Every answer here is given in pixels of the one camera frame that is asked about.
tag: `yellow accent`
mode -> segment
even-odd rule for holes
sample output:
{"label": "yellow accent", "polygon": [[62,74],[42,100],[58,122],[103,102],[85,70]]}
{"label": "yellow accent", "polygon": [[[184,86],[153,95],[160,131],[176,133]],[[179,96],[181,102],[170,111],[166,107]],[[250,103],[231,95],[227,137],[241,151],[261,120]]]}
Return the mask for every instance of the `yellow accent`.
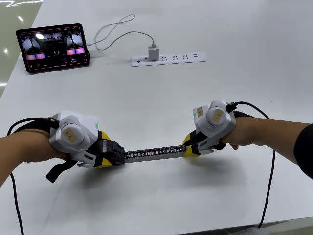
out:
{"label": "yellow accent", "polygon": [[101,136],[102,136],[103,139],[111,140],[104,131],[101,131]]}
{"label": "yellow accent", "polygon": [[74,134],[74,132],[72,131],[71,128],[67,128],[63,131],[63,134],[68,138],[68,140],[71,142],[71,143],[75,143],[77,142],[78,138],[77,136]]}
{"label": "yellow accent", "polygon": [[112,163],[110,163],[108,159],[102,158],[102,165],[97,166],[96,168],[104,168],[104,167],[110,167],[110,166],[113,166]]}
{"label": "yellow accent", "polygon": [[190,140],[190,133],[186,136],[185,140],[182,142],[182,145],[184,145],[188,140]]}
{"label": "yellow accent", "polygon": [[184,157],[198,157],[199,155],[193,153],[192,150],[191,150],[191,146],[188,146],[186,151],[184,152],[183,156]]}
{"label": "yellow accent", "polygon": [[223,112],[220,109],[215,110],[214,115],[212,117],[212,121],[215,123],[219,123],[222,115]]}
{"label": "yellow accent", "polygon": [[199,107],[197,108],[197,114],[198,114],[198,117],[200,118],[201,116],[203,116],[203,107]]}

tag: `table surface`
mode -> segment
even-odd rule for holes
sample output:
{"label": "table surface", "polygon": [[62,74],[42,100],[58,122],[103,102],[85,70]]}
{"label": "table surface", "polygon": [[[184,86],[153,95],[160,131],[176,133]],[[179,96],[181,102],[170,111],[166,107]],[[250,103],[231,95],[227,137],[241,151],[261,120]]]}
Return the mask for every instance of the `table surface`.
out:
{"label": "table surface", "polygon": [[[144,31],[161,53],[203,51],[207,62],[131,67],[131,56],[147,53],[142,35],[119,40],[87,68],[30,75],[19,57],[0,101],[0,134],[22,118],[74,110],[97,115],[126,150],[178,145],[194,129],[192,109],[215,99],[312,122],[312,7],[310,0],[45,0],[33,26],[81,22],[91,42],[102,25],[135,13],[110,40]],[[14,171],[26,234],[180,234],[257,224],[271,150],[227,147],[117,169],[75,167],[51,184],[45,175],[58,162]],[[1,231],[18,234],[10,180],[0,198]],[[312,198],[313,181],[277,155],[265,222],[313,216]]]}

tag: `tablet screen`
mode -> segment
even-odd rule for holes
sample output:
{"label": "tablet screen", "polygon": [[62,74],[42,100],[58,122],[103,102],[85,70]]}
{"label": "tablet screen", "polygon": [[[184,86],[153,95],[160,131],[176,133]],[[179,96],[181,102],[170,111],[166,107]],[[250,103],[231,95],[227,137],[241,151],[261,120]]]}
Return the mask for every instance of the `tablet screen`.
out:
{"label": "tablet screen", "polygon": [[88,64],[82,27],[60,25],[17,32],[29,71]]}

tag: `power strip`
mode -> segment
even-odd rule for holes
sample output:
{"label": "power strip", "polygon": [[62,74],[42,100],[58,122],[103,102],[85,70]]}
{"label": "power strip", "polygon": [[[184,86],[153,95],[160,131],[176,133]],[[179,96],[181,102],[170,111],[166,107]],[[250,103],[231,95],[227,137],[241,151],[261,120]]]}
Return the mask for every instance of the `power strip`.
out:
{"label": "power strip", "polygon": [[185,54],[160,55],[158,61],[149,61],[148,56],[131,57],[131,66],[166,65],[203,61],[206,61],[206,56],[203,52],[192,52]]}

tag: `floor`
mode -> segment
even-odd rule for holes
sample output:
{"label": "floor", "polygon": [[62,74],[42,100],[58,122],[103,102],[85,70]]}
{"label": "floor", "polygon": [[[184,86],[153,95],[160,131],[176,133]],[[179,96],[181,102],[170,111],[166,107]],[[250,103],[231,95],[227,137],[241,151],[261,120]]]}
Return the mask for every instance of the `floor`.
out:
{"label": "floor", "polygon": [[[15,31],[30,28],[43,0],[0,0],[0,97],[20,54]],[[313,218],[292,220],[267,227],[272,235],[313,234]],[[201,234],[227,234],[228,230]]]}

